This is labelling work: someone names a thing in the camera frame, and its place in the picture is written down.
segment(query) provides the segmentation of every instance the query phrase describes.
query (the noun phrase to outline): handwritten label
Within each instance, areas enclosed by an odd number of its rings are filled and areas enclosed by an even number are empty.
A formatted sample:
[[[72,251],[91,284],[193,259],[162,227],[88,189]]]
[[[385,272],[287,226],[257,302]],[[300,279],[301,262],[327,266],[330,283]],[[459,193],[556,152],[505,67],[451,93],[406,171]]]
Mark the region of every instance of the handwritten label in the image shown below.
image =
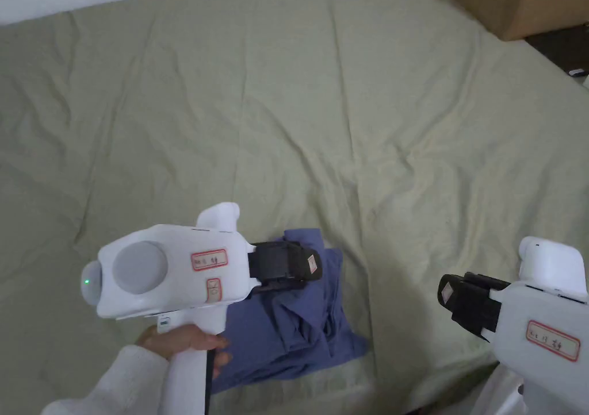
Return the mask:
[[[223,289],[220,278],[206,279],[206,302],[215,303],[223,299]]]
[[[570,362],[579,359],[581,341],[535,320],[530,320],[525,338]]]
[[[191,254],[192,269],[195,271],[210,270],[225,266],[228,263],[227,251],[214,249],[213,251],[195,252]]]

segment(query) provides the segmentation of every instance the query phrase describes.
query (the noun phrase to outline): sleeve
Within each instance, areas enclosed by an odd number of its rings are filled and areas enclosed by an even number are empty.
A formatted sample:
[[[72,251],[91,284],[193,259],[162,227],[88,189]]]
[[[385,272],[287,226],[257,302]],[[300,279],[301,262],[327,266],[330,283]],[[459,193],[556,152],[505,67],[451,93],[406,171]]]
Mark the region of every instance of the sleeve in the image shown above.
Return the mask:
[[[155,415],[168,361],[139,346],[125,346],[83,399],[52,402],[41,415]]]

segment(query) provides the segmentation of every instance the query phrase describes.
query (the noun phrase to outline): blue cloth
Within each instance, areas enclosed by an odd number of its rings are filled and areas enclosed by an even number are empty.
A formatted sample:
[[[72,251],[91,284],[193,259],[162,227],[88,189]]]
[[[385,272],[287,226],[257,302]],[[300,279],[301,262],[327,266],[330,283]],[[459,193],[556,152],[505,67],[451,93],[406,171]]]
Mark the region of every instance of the blue cloth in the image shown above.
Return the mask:
[[[213,381],[213,393],[268,379],[288,380],[366,353],[343,314],[342,251],[325,249],[318,229],[286,230],[284,240],[313,248],[323,276],[302,290],[253,295],[230,305],[224,336],[234,359]]]

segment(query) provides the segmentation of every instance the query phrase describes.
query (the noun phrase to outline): hand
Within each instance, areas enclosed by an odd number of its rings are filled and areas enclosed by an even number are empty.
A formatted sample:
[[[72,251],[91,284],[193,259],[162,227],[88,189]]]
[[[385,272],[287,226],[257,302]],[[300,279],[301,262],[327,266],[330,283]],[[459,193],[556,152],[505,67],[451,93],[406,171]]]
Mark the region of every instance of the hand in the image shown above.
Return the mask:
[[[157,327],[154,325],[148,327],[135,344],[169,361],[174,354],[189,348],[197,351],[224,349],[229,346],[229,341],[225,337],[206,334],[194,324],[180,326],[164,334],[157,334]],[[230,361],[229,352],[216,352],[213,379],[219,376],[221,368]]]

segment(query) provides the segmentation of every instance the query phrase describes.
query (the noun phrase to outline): wrinkled sheet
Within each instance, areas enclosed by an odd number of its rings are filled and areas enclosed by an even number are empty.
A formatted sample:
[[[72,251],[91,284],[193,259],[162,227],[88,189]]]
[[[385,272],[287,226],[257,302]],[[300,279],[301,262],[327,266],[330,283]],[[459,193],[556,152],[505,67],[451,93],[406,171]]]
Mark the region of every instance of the wrinkled sheet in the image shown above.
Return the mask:
[[[526,235],[589,253],[589,93],[452,0],[129,0],[0,28],[0,412],[88,392],[148,324],[79,295],[98,249],[242,208],[318,227],[372,353],[214,413],[397,413],[492,361],[439,278],[513,280]]]

